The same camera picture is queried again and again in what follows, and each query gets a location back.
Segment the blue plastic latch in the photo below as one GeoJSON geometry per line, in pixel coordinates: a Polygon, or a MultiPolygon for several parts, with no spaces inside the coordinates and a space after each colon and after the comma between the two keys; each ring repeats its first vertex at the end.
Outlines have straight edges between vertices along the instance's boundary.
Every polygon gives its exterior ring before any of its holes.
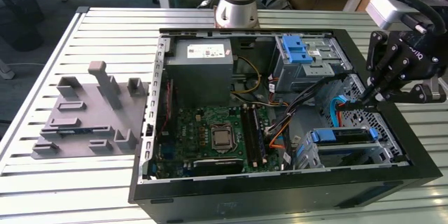
{"type": "Polygon", "coordinates": [[[308,55],[307,46],[298,35],[283,36],[283,46],[287,50],[291,63],[312,63],[314,58],[308,55]]]}
{"type": "Polygon", "coordinates": [[[378,140],[380,138],[380,135],[379,135],[379,132],[376,131],[376,129],[375,128],[370,128],[370,132],[371,132],[372,138],[375,140],[378,140]]]}
{"type": "Polygon", "coordinates": [[[319,135],[318,135],[316,132],[312,132],[312,133],[311,133],[311,138],[314,139],[314,142],[315,142],[315,143],[319,142],[319,135]]]}
{"type": "Polygon", "coordinates": [[[336,141],[334,130],[316,130],[320,141],[336,141]]]}

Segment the green circuit board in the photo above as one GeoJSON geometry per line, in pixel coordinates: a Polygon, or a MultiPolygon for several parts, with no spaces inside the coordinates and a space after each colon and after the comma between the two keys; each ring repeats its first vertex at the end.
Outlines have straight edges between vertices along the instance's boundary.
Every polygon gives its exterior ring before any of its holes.
{"type": "MultiPolygon", "coordinates": [[[[272,172],[279,170],[278,154],[267,155],[267,163],[254,167],[247,161],[247,146],[240,116],[240,107],[202,107],[180,109],[176,119],[175,140],[162,146],[163,164],[160,169],[166,178],[188,177],[186,166],[207,158],[240,158],[244,161],[243,173],[272,172]],[[231,128],[234,146],[231,150],[218,151],[212,146],[214,128],[231,128]]],[[[258,109],[262,129],[270,125],[266,107],[258,109]]]]}

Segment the wastebasket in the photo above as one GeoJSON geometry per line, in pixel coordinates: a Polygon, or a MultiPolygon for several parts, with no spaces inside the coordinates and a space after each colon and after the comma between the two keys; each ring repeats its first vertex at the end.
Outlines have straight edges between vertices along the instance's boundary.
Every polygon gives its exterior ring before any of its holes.
{"type": "Polygon", "coordinates": [[[44,16],[36,0],[3,0],[0,2],[0,36],[7,44],[20,52],[36,49],[44,42],[35,23],[44,16]]]}

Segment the ram slot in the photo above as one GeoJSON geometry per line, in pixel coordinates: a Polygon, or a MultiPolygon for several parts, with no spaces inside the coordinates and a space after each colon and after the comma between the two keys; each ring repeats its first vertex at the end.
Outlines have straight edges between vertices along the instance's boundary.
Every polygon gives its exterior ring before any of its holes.
{"type": "Polygon", "coordinates": [[[262,161],[263,163],[266,164],[268,161],[267,161],[267,151],[264,149],[264,141],[263,141],[263,131],[262,131],[262,127],[260,127],[260,121],[259,121],[259,113],[258,113],[258,109],[255,108],[255,105],[254,105],[254,108],[252,108],[252,111],[254,111],[254,120],[255,120],[255,125],[256,125],[256,131],[258,131],[258,142],[259,142],[259,149],[260,149],[260,154],[262,154],[262,161]]]}
{"type": "Polygon", "coordinates": [[[254,108],[243,107],[242,123],[243,123],[247,160],[254,167],[258,167],[259,163],[263,162],[263,156],[262,156],[259,132],[258,132],[258,129],[260,129],[260,125],[258,124],[258,119],[255,115],[256,113],[254,108]]]}

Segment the aluminum extrusion table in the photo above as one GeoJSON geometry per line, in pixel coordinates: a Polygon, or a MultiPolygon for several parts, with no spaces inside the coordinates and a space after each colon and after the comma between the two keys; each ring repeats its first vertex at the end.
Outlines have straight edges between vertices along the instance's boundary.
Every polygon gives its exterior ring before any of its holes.
{"type": "MultiPolygon", "coordinates": [[[[371,31],[378,29],[364,13],[263,10],[259,16],[263,28],[347,29],[364,55],[371,31]]],[[[75,75],[80,82],[94,83],[90,62],[104,60],[118,82],[131,77],[151,81],[159,28],[212,26],[210,10],[91,8],[76,13],[0,142],[0,223],[154,223],[139,206],[128,204],[132,155],[34,160],[32,146],[56,102],[62,76],[75,75]]],[[[364,208],[232,221],[447,223],[448,104],[402,104],[399,108],[444,177],[364,208]]]]}

